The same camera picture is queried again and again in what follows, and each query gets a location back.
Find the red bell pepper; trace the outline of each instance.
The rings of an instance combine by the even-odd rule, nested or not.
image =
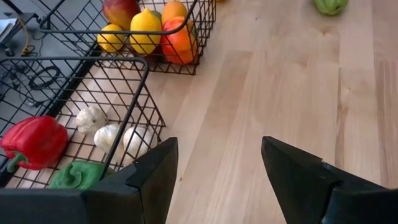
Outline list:
[[[51,116],[27,118],[10,128],[0,146],[11,159],[7,171],[15,165],[41,170],[56,162],[67,145],[67,129]]]

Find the yellow lemon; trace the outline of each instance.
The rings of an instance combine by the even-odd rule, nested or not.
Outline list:
[[[149,9],[144,9],[131,20],[131,31],[161,31],[162,23]],[[150,54],[160,42],[159,34],[133,34],[130,43],[139,54]]]
[[[122,31],[117,25],[110,24],[102,29],[102,31]],[[97,43],[106,52],[117,52],[123,47],[124,34],[98,34]]]
[[[155,15],[160,21],[162,21],[162,14],[160,12],[152,10],[151,13],[153,13],[153,15]]]

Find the orange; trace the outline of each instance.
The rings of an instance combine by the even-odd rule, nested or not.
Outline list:
[[[169,19],[173,19],[177,16],[187,16],[187,8],[179,1],[170,1],[164,8],[162,13],[162,25],[164,25]]]

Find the wire mesh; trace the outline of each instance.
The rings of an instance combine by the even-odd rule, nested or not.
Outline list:
[[[103,66],[115,60],[129,60],[144,71]],[[145,85],[148,68],[143,59],[12,58],[0,62],[0,75],[0,139],[19,121],[43,114],[55,117],[68,131],[67,148],[57,163],[42,170],[20,167],[6,188],[46,188],[57,170],[76,160],[102,162],[105,170],[117,171],[160,142],[165,123]],[[88,106],[101,109],[108,124],[120,124],[120,133],[131,129],[128,141],[121,135],[107,153],[95,146],[94,133],[80,133],[75,118]],[[136,151],[127,151],[130,147]],[[5,154],[0,154],[0,175],[10,175],[4,170]]]
[[[71,2],[61,0],[55,6],[42,2],[50,13],[41,22],[40,30],[51,33],[80,56],[136,56],[146,60],[152,72],[196,74],[196,67],[216,21],[214,0],[181,0],[188,9],[188,14],[182,19],[166,22],[160,31],[153,32],[101,31],[109,24],[103,11],[104,1],[79,1],[79,5],[73,8],[82,10],[67,15],[63,12],[71,7]],[[145,0],[137,4],[141,11],[146,8],[162,12],[167,2]],[[118,60],[107,64],[107,67],[137,69]]]

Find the wooden table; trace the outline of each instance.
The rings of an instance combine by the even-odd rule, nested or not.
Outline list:
[[[398,1],[226,0],[198,75],[151,74],[180,160],[170,224],[285,223],[261,159],[273,136],[398,187]]]

